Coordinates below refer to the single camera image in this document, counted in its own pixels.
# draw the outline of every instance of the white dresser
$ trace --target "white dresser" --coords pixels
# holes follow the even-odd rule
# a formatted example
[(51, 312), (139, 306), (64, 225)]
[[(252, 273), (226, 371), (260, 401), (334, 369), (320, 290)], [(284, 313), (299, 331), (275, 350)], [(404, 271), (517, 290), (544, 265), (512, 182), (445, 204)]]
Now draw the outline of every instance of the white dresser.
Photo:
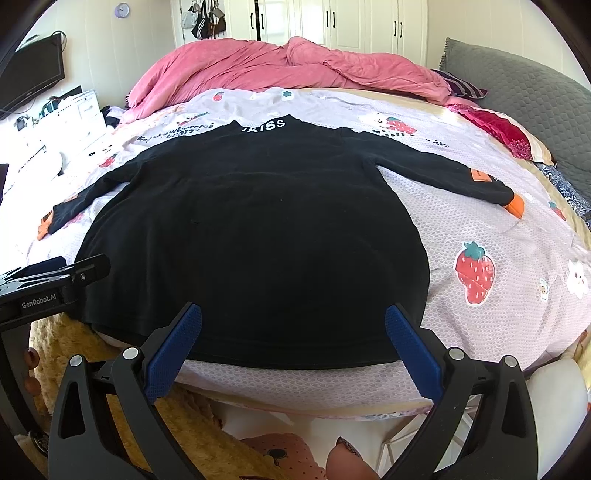
[(107, 132), (96, 92), (89, 90), (61, 101), (58, 110), (41, 118), (34, 131), (48, 150), (61, 154), (66, 168)]

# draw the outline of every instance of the blue gripper pad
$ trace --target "blue gripper pad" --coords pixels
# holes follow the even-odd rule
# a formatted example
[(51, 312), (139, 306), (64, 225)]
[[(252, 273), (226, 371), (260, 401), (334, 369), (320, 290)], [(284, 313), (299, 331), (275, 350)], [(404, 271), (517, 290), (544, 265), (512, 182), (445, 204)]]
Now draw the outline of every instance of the blue gripper pad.
[(53, 272), (54, 270), (64, 268), (66, 265), (66, 259), (63, 257), (50, 258), (49, 260), (44, 260), (43, 262), (24, 267), (18, 273), (18, 278)]
[(192, 304), (148, 364), (144, 394), (151, 404), (170, 392), (178, 371), (201, 332), (201, 324), (201, 308)]
[(398, 308), (388, 307), (385, 320), (386, 333), (419, 393), (437, 403), (443, 395), (439, 364)]

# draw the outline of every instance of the white patterned bed sheet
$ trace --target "white patterned bed sheet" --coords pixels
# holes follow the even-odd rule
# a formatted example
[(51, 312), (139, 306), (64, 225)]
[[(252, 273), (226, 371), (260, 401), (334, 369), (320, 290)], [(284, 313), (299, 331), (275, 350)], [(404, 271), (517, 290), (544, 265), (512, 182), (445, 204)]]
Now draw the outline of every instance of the white patterned bed sheet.
[[(585, 287), (591, 275), (590, 252), (549, 206), (551, 200), (538, 180), (485, 132), (445, 108), (430, 106), (424, 111), (409, 108), (402, 100), (397, 105), (392, 96), (388, 100), (334, 90), (211, 90), (118, 128), (110, 150), (92, 168), (77, 172), (70, 182), (71, 193), (150, 146), (234, 120), (259, 128), (290, 114), (328, 128), (388, 136), (484, 171), (525, 202), (524, 215), (517, 219), (500, 206), (379, 168), (407, 208), (428, 254), (431, 281), (423, 326), (472, 358), (498, 361), (510, 353), (522, 368), (545, 351), (562, 352), (589, 324), (591, 296)], [(74, 261), (92, 221), (124, 186), (96, 200), (54, 235), (31, 241), (27, 262), (56, 255)], [(476, 304), (474, 298), (470, 303), (456, 271), (466, 244), (472, 242), (484, 250), (494, 268), (486, 297)], [(340, 371), (267, 371), (186, 361), (178, 380), (227, 403), (321, 417), (374, 418), (430, 405), (420, 397), (402, 362)]]

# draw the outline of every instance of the white wardrobe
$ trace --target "white wardrobe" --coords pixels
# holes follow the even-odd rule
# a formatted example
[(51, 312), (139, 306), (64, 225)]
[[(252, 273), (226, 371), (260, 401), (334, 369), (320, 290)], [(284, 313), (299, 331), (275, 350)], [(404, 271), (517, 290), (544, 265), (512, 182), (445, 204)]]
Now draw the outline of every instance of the white wardrobe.
[[(190, 5), (190, 0), (181, 0)], [(427, 0), (223, 0), (228, 37), (285, 44), (307, 38), (327, 48), (396, 53), (425, 65)]]

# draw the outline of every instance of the stuffed toy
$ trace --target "stuffed toy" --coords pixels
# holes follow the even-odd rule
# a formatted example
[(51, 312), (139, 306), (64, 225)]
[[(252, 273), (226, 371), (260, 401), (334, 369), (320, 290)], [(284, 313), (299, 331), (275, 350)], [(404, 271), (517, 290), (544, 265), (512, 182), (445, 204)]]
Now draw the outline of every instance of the stuffed toy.
[[(38, 366), (33, 370), (34, 378), (29, 382), (39, 382), (40, 388), (37, 388), (40, 391), (35, 393), (40, 394), (35, 397), (35, 404), (47, 422), (44, 425), (47, 429), (61, 378), (70, 358), (82, 354), (89, 362), (95, 362), (115, 358), (120, 353), (88, 326), (71, 320), (65, 314), (34, 322), (31, 325), (30, 345), (38, 352), (38, 359), (32, 359), (31, 362), (36, 364), (38, 361)], [(37, 355), (34, 351), (30, 352), (32, 356)], [(28, 390), (35, 391), (35, 386)], [(155, 406), (176, 441), (208, 480), (253, 477), (290, 480), (273, 461), (223, 432), (220, 423), (214, 418), (209, 401), (201, 395), (175, 385), (168, 396), (156, 401)], [(116, 397), (109, 397), (109, 407), (131, 462), (150, 471)], [(27, 437), (18, 437), (17, 441), (37, 468), (47, 475), (47, 459), (35, 450)]]
[[(88, 326), (65, 314), (34, 322), (30, 345), (25, 360), (33, 376), (24, 382), (34, 395), (41, 426), (47, 432), (70, 358), (82, 354), (89, 362), (97, 362), (120, 353)], [(108, 401), (131, 462), (149, 471), (118, 399), (109, 396)], [(155, 406), (176, 441), (207, 480), (379, 480), (358, 451), (342, 438), (337, 439), (330, 451), (324, 469), (297, 435), (273, 433), (240, 441), (223, 432), (209, 400), (179, 385), (168, 396), (158, 399)], [(39, 453), (31, 439), (20, 436), (16, 440), (33, 464), (48, 476), (47, 458)]]

